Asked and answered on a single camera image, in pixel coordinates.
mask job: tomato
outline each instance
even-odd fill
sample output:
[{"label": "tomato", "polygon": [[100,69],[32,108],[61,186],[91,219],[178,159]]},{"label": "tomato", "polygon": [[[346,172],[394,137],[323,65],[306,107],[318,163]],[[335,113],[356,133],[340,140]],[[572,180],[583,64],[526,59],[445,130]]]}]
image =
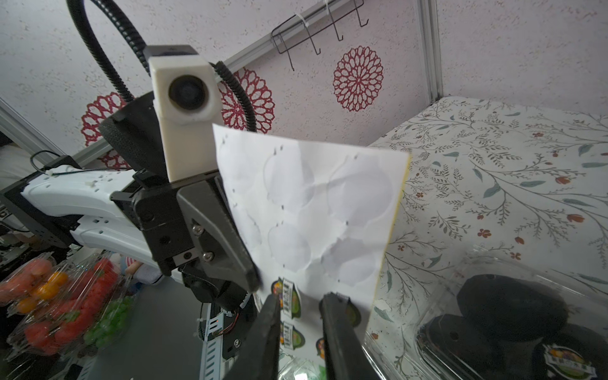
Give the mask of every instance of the tomato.
[{"label": "tomato", "polygon": [[15,297],[6,282],[0,283],[0,303],[11,302]]},{"label": "tomato", "polygon": [[93,314],[80,313],[73,322],[66,323],[66,327],[76,331],[78,334],[84,333],[86,329],[93,324]]},{"label": "tomato", "polygon": [[8,282],[7,287],[14,296],[23,295],[34,287],[36,278],[29,273],[22,272],[13,276]]},{"label": "tomato", "polygon": [[80,335],[80,332],[76,329],[72,328],[69,323],[62,323],[59,327],[59,330],[55,333],[55,341],[60,344],[68,344],[69,342],[73,342]]},{"label": "tomato", "polygon": [[83,313],[96,314],[103,306],[103,298],[97,295],[90,295],[80,306]]},{"label": "tomato", "polygon": [[76,307],[76,303],[78,300],[64,301],[63,303],[58,304],[53,311],[50,312],[50,316],[53,319],[59,318],[61,315],[69,313]]},{"label": "tomato", "polygon": [[33,347],[43,347],[50,342],[50,322],[33,323],[25,328],[24,334],[28,343]]},{"label": "tomato", "polygon": [[55,283],[46,283],[36,289],[35,295],[41,300],[48,301],[50,299],[55,298],[55,296],[59,294],[60,290],[61,288],[59,287],[59,285]]},{"label": "tomato", "polygon": [[52,340],[41,347],[42,351],[49,356],[58,353],[60,348],[61,345]]},{"label": "tomato", "polygon": [[36,277],[42,277],[53,269],[53,263],[45,258],[36,258],[23,268],[23,271]]},{"label": "tomato", "polygon": [[21,314],[29,314],[31,313],[36,306],[38,306],[38,300],[34,297],[24,298],[17,304],[17,312]]},{"label": "tomato", "polygon": [[95,274],[92,271],[86,271],[77,280],[76,285],[72,288],[72,299],[80,297],[82,292],[96,280]]},{"label": "tomato", "polygon": [[47,280],[48,283],[55,283],[59,286],[65,284],[68,280],[69,280],[69,276],[67,275],[67,273],[65,272],[55,272],[52,275],[50,275],[49,279]]},{"label": "tomato", "polygon": [[112,264],[112,262],[108,258],[104,257],[99,260],[97,264],[95,264],[93,269],[95,269],[96,271],[109,272],[114,270],[114,264]]}]

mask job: paper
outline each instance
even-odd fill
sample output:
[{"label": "paper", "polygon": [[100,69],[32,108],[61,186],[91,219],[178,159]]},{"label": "paper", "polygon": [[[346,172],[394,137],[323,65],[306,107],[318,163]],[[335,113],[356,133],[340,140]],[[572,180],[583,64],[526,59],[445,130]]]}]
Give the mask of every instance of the paper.
[{"label": "paper", "polygon": [[350,299],[359,339],[410,156],[214,125],[218,167],[235,224],[260,275],[256,299],[280,298],[281,344],[324,365],[319,302]]}]

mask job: floral tablecloth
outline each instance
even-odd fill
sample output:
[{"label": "floral tablecloth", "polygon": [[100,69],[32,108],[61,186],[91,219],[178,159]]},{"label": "floral tablecloth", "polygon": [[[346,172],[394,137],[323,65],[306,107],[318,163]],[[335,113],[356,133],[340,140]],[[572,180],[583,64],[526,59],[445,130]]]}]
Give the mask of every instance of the floral tablecloth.
[{"label": "floral tablecloth", "polygon": [[473,245],[608,295],[606,143],[608,116],[446,97],[372,144],[413,154],[368,326],[404,377],[404,327]]}]

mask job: clear plastic packaging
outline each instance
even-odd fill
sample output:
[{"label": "clear plastic packaging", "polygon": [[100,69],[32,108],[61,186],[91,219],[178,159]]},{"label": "clear plastic packaging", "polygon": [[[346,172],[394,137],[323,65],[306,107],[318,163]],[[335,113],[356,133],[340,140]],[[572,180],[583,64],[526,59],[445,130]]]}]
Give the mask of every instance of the clear plastic packaging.
[{"label": "clear plastic packaging", "polygon": [[68,353],[81,345],[84,332],[109,301],[122,278],[109,254],[94,255],[75,269],[75,280],[44,308],[29,314],[9,335],[16,357]]},{"label": "clear plastic packaging", "polygon": [[[417,323],[404,327],[406,358],[429,379],[608,379],[608,302],[572,276],[474,255],[440,283]],[[406,379],[366,350],[390,378]]]},{"label": "clear plastic packaging", "polygon": [[118,339],[127,328],[137,293],[133,287],[133,276],[122,278],[115,288],[108,304],[99,314],[96,323],[83,336],[89,351],[93,347],[101,350]]},{"label": "clear plastic packaging", "polygon": [[57,264],[27,295],[16,299],[7,309],[7,315],[26,315],[49,305],[51,301],[70,287],[75,280],[74,265],[67,260]]},{"label": "clear plastic packaging", "polygon": [[53,252],[46,252],[31,259],[0,282],[0,306],[27,297],[56,265],[52,254]]}]

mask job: black metal bracket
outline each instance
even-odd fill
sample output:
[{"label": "black metal bracket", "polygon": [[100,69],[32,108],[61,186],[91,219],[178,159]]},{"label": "black metal bracket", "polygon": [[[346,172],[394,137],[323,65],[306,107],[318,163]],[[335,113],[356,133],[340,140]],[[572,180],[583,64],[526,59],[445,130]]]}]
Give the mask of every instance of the black metal bracket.
[{"label": "black metal bracket", "polygon": [[[359,26],[360,27],[364,27],[367,25],[368,22],[370,22],[369,19],[367,19],[367,21],[365,22],[365,24],[361,23],[361,16],[359,14],[359,8],[361,8],[364,4],[365,4],[365,0],[361,0],[361,4],[357,5],[357,1],[356,0],[352,0],[353,3],[353,8],[351,10],[349,10],[347,13],[343,14],[342,16],[338,17],[337,19],[334,19],[334,15],[331,12],[330,7],[332,5],[334,5],[335,3],[337,3],[340,0],[331,0],[328,1],[326,3],[326,5],[310,12],[307,15],[302,15],[302,18],[300,18],[298,15],[293,15],[290,18],[288,18],[287,20],[285,20],[283,23],[281,23],[279,26],[277,26],[276,28],[272,29],[271,32],[271,40],[272,43],[274,45],[274,47],[277,49],[277,52],[279,54],[283,54],[283,53],[287,53],[287,56],[289,57],[289,64],[291,65],[291,69],[293,71],[295,71],[294,69],[294,64],[291,61],[291,55],[289,54],[289,51],[291,49],[293,49],[294,47],[298,46],[299,44],[305,42],[306,40],[310,40],[311,44],[313,45],[313,49],[316,55],[321,54],[321,49],[319,49],[317,51],[317,48],[314,45],[314,41],[313,41],[313,36],[316,36],[317,34],[319,34],[320,32],[324,31],[325,29],[329,28],[330,26],[334,27],[334,30],[336,32],[336,37],[338,39],[338,41],[342,41],[344,39],[344,36],[342,35],[340,37],[340,35],[338,34],[338,30],[336,28],[336,21],[340,21],[341,19],[345,18],[346,16],[348,16],[349,14],[351,14],[352,12],[356,12],[357,13],[357,19],[359,20]],[[308,29],[308,20],[312,19],[313,17],[317,17],[320,14],[322,14],[323,12],[327,12],[328,16],[330,17],[331,22],[324,26],[323,28],[317,30],[314,33],[311,33],[310,30]],[[291,32],[295,32],[296,30],[299,30],[299,28],[303,26],[304,29],[306,30],[306,35],[307,37],[304,38],[303,40],[298,41],[297,43],[288,46],[285,43],[285,38],[283,37],[283,35],[289,34]]]}]

